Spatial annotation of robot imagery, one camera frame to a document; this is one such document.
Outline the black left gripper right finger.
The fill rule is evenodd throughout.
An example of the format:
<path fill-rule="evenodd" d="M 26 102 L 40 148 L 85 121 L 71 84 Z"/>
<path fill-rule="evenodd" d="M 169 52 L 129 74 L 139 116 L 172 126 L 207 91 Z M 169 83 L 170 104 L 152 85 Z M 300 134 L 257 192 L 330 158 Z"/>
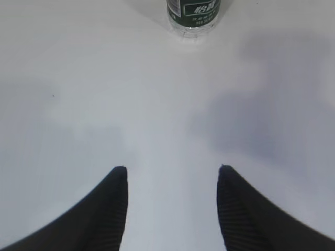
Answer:
<path fill-rule="evenodd" d="M 226 250 L 334 250 L 334 240 L 292 217 L 233 167 L 222 165 L 217 212 Z"/>

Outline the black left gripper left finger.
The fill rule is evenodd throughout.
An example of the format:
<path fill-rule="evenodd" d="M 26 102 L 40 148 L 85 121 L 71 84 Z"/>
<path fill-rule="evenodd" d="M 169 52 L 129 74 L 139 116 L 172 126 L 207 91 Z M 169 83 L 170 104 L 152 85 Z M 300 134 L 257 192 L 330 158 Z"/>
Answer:
<path fill-rule="evenodd" d="M 120 250 L 127 208 L 127 169 L 117 166 L 67 212 L 4 250 Z"/>

